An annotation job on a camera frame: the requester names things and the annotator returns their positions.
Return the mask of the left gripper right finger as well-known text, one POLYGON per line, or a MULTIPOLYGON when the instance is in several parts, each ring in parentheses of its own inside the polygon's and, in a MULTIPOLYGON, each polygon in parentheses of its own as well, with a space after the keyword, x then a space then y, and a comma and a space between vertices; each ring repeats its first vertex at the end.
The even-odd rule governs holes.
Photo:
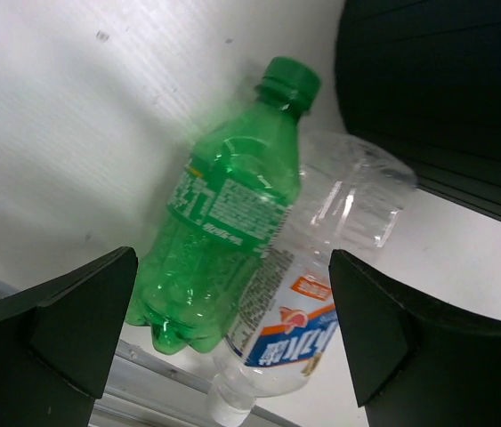
POLYGON ((329 278, 356 401, 372 426, 501 426, 501 321, 335 250, 329 278))

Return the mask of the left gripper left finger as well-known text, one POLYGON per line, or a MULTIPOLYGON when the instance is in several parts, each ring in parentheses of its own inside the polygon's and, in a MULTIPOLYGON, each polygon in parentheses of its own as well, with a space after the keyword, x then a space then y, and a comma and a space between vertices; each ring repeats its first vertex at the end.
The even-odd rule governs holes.
POLYGON ((102 397, 138 260, 120 247, 0 300, 0 426, 86 426, 102 397))

